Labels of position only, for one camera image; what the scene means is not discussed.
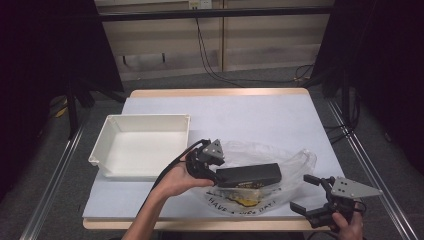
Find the black box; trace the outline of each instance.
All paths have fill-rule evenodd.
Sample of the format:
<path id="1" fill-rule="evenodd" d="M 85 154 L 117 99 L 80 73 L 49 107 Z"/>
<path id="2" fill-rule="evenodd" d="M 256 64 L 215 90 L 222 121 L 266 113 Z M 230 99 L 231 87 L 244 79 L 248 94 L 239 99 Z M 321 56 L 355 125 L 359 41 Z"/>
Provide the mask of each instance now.
<path id="1" fill-rule="evenodd" d="M 216 174 L 224 179 L 218 183 L 222 188 L 258 189 L 281 181 L 277 163 L 217 169 Z"/>

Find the human hand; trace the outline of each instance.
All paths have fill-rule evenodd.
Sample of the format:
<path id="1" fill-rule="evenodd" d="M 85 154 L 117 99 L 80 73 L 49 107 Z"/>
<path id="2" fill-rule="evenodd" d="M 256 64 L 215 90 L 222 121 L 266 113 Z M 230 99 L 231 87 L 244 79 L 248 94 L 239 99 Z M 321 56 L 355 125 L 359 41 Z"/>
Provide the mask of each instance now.
<path id="1" fill-rule="evenodd" d="M 340 228 L 339 240 L 362 240 L 363 223 L 362 215 L 354 212 L 350 224 L 342 214 L 335 212 L 332 215 L 334 222 Z"/>
<path id="2" fill-rule="evenodd" d="M 177 196 L 193 187 L 213 186 L 214 182 L 209 179 L 196 179 L 192 177 L 186 168 L 185 162 L 175 165 L 153 189 L 164 198 Z"/>

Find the white plastic tray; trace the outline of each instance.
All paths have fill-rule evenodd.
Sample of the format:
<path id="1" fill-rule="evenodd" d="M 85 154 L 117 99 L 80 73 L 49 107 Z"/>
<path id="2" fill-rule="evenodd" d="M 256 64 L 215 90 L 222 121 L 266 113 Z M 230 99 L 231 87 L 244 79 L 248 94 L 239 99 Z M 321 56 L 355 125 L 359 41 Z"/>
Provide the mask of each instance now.
<path id="1" fill-rule="evenodd" d="M 154 181 L 186 148 L 189 115 L 109 115 L 88 161 L 108 178 Z"/>

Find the human arm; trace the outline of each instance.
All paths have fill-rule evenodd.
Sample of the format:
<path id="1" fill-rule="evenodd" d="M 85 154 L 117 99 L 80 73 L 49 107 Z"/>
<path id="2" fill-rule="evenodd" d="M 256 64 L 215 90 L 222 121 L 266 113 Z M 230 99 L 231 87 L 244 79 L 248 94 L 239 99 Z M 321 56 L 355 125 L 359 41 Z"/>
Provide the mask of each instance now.
<path id="1" fill-rule="evenodd" d="M 195 179 L 188 174 L 185 162 L 178 163 L 150 192 L 146 203 L 122 239 L 150 239 L 159 214 L 168 198 L 182 194 L 193 187 L 213 186 L 208 179 Z"/>
<path id="2" fill-rule="evenodd" d="M 334 222 L 340 228 L 339 240 L 362 240 L 363 239 L 363 223 L 362 215 L 359 212 L 354 212 L 350 224 L 338 212 L 332 215 Z"/>

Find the transparent plastic bag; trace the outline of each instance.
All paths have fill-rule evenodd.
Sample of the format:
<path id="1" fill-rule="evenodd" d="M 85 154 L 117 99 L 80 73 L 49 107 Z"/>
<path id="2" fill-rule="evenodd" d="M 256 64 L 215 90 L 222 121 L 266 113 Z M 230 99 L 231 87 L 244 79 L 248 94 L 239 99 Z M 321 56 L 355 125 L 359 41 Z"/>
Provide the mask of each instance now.
<path id="1" fill-rule="evenodd" d="M 259 189 L 196 188 L 194 191 L 212 210 L 230 216 L 256 216 L 281 206 L 294 198 L 303 184 L 303 175 L 312 174 L 316 156 L 307 149 L 296 154 L 251 142 L 223 142 L 225 164 L 217 168 L 231 168 L 278 163 L 282 179 L 279 183 Z"/>

